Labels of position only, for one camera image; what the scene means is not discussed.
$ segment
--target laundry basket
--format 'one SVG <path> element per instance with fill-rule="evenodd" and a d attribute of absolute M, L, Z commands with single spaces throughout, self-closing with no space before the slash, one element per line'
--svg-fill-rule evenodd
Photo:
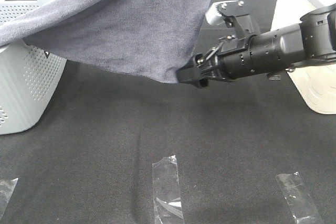
<path fill-rule="evenodd" d="M 0 25 L 52 0 L 0 0 Z M 21 132 L 40 119 L 66 60 L 22 40 L 0 48 L 0 134 Z"/>

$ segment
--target white container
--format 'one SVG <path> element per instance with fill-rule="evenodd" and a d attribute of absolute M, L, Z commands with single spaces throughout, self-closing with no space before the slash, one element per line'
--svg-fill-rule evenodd
<path fill-rule="evenodd" d="M 272 30 L 300 22 L 304 14 L 336 0 L 278 0 Z M 321 114 L 336 114 L 336 65 L 306 67 L 290 73 L 306 104 Z"/>
<path fill-rule="evenodd" d="M 0 24 L 52 0 L 0 2 Z M 48 105 L 66 60 L 22 40 L 0 48 L 0 134 L 34 126 Z"/>

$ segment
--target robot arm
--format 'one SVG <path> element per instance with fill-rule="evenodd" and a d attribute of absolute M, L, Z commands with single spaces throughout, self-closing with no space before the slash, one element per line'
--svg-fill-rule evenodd
<path fill-rule="evenodd" d="M 277 80 L 283 70 L 336 63 L 336 4 L 304 15 L 300 24 L 264 34 L 243 1 L 214 3 L 206 19 L 234 32 L 179 69 L 176 75 L 181 83 L 203 88 L 208 80 L 232 82 L 262 73 Z"/>

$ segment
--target clear tape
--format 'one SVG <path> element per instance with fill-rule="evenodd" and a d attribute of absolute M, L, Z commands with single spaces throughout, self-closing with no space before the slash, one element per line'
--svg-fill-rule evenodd
<path fill-rule="evenodd" d="M 153 164 L 155 224 L 184 224 L 175 156 Z"/>
<path fill-rule="evenodd" d="M 5 213 L 8 202 L 11 199 L 13 191 L 15 189 L 18 178 L 9 180 L 9 179 L 0 179 L 0 220 Z"/>
<path fill-rule="evenodd" d="M 296 224 L 323 224 L 299 173 L 279 174 L 276 179 Z"/>

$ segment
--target gray towel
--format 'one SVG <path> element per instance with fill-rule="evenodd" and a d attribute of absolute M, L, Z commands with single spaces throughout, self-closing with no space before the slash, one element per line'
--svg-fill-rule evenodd
<path fill-rule="evenodd" d="M 210 0 L 55 0 L 0 26 L 69 60 L 176 83 Z"/>

